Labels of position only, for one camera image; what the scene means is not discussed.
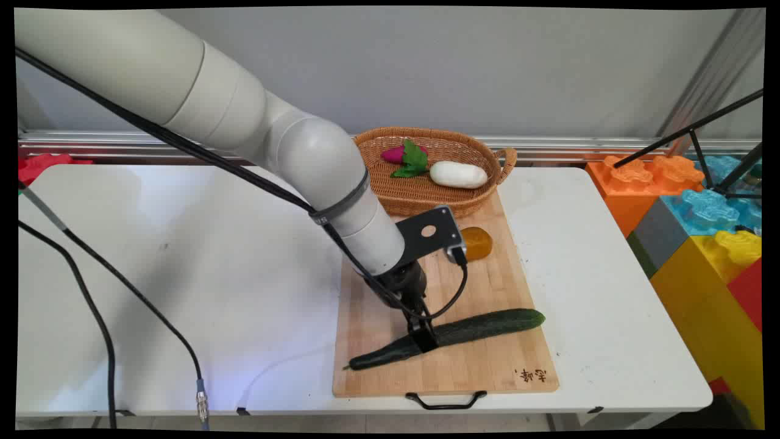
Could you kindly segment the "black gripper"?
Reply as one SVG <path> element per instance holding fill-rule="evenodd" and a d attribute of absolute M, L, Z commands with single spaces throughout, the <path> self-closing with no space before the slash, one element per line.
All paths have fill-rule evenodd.
<path fill-rule="evenodd" d="M 369 280 L 366 284 L 376 297 L 386 306 L 401 309 L 401 303 L 407 310 L 418 312 L 419 317 L 407 315 L 407 331 L 421 353 L 431 352 L 439 348 L 432 322 L 432 312 L 425 302 L 427 278 L 419 262 L 410 262 L 404 266 L 374 277 L 383 289 L 373 286 Z"/>

